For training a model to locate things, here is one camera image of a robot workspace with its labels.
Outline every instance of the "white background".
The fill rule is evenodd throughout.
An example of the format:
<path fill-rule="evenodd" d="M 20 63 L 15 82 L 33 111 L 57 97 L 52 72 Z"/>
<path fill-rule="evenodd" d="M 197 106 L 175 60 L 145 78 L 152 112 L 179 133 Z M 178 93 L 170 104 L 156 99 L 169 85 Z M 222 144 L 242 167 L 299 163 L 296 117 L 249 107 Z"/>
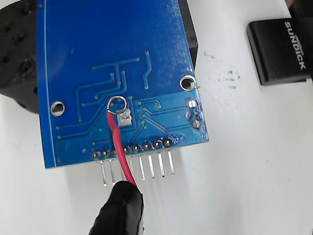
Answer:
<path fill-rule="evenodd" d="M 288 17 L 284 0 L 189 7 L 210 142 L 175 150 L 175 176 L 164 155 L 164 179 L 156 156 L 155 180 L 134 162 L 145 234 L 309 235 L 313 86 L 261 87 L 246 36 L 250 21 Z M 99 164 L 45 170 L 38 116 L 0 96 L 0 234 L 87 235 L 111 188 Z"/>

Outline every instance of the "black rubber object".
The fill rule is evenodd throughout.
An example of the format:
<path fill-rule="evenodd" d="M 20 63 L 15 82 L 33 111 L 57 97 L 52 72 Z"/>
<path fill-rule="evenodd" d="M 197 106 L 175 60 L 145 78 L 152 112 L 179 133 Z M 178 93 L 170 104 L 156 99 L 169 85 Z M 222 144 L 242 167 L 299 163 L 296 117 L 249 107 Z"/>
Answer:
<path fill-rule="evenodd" d="M 191 14 L 189 11 L 187 0 L 178 0 L 182 22 L 184 24 L 187 41 L 189 44 L 189 51 L 194 68 L 196 67 L 197 54 L 198 54 L 198 41 L 194 25 L 192 23 Z"/>
<path fill-rule="evenodd" d="M 306 81 L 313 71 L 313 18 L 251 22 L 247 27 L 261 85 Z"/>
<path fill-rule="evenodd" d="M 0 94 L 38 113 L 36 2 L 22 0 L 0 10 Z"/>
<path fill-rule="evenodd" d="M 89 235 L 141 235 L 143 209 L 143 197 L 138 188 L 120 181 L 113 187 Z"/>
<path fill-rule="evenodd" d="M 289 11 L 292 18 L 313 17 L 313 1 L 294 0 Z"/>

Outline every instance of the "metal pin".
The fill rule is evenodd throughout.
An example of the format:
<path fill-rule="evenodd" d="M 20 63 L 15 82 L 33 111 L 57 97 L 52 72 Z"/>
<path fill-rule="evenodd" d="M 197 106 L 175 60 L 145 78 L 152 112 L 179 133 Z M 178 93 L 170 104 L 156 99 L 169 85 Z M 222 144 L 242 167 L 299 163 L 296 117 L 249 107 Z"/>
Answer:
<path fill-rule="evenodd" d="M 122 180 L 123 181 L 126 181 L 126 177 L 124 175 L 124 172 L 123 172 L 123 169 L 122 169 L 122 166 L 120 165 L 120 169 L 121 169 L 121 175 L 122 175 Z"/>
<path fill-rule="evenodd" d="M 134 168 L 133 168 L 132 157 L 129 157 L 129 167 L 131 169 L 132 175 L 134 175 Z"/>
<path fill-rule="evenodd" d="M 111 169 L 111 175 L 112 175 L 112 184 L 115 185 L 116 181 L 115 181 L 115 175 L 114 175 L 112 160 L 110 160 L 110 169 Z"/>
<path fill-rule="evenodd" d="M 160 152 L 158 152 L 157 155 L 158 155 L 158 161 L 160 162 L 161 174 L 162 174 L 162 177 L 164 177 L 164 168 L 163 168 L 163 162 L 162 162 L 162 155 L 161 155 Z"/>
<path fill-rule="evenodd" d="M 172 153 L 171 153 L 171 151 L 167 151 L 167 153 L 168 153 L 168 159 L 170 160 L 170 166 L 171 166 L 172 175 L 175 175 L 174 165 L 173 165 L 173 160 L 172 160 Z"/>
<path fill-rule="evenodd" d="M 155 178 L 155 171 L 153 170 L 153 164 L 152 164 L 151 155 L 149 155 L 148 158 L 149 158 L 149 164 L 150 164 L 150 170 L 151 170 L 152 179 L 154 179 Z"/>
<path fill-rule="evenodd" d="M 100 162 L 101 169 L 102 169 L 102 178 L 103 178 L 103 185 L 104 187 L 107 186 L 107 179 L 106 179 L 106 173 L 104 172 L 104 164 L 103 161 Z"/>
<path fill-rule="evenodd" d="M 140 164 L 140 169 L 141 169 L 142 180 L 145 180 L 145 172 L 143 171 L 143 165 L 142 165 L 141 156 L 139 157 L 139 164 Z"/>

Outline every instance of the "circuit board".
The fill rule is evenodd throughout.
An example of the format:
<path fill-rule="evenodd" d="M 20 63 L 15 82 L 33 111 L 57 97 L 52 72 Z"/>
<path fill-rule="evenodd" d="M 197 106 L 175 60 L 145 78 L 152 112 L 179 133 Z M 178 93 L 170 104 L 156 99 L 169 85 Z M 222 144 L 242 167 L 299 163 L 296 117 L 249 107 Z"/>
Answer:
<path fill-rule="evenodd" d="M 39 0 L 37 80 L 46 168 L 208 141 L 177 0 Z"/>

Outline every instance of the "wire insulation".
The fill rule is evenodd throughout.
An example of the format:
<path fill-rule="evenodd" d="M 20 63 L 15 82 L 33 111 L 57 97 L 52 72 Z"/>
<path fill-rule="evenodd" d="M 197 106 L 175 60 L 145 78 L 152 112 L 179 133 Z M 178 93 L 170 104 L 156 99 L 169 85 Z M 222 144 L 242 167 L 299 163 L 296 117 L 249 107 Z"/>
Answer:
<path fill-rule="evenodd" d="M 107 119 L 108 119 L 109 127 L 111 131 L 113 132 L 114 147 L 115 147 L 119 162 L 121 163 L 126 180 L 136 185 L 136 182 L 131 173 L 131 170 L 129 169 L 129 166 L 125 157 L 125 153 L 124 153 L 124 149 L 123 149 L 122 141 L 121 141 L 121 132 L 119 130 L 119 127 L 115 124 L 115 120 L 112 114 L 107 113 Z"/>

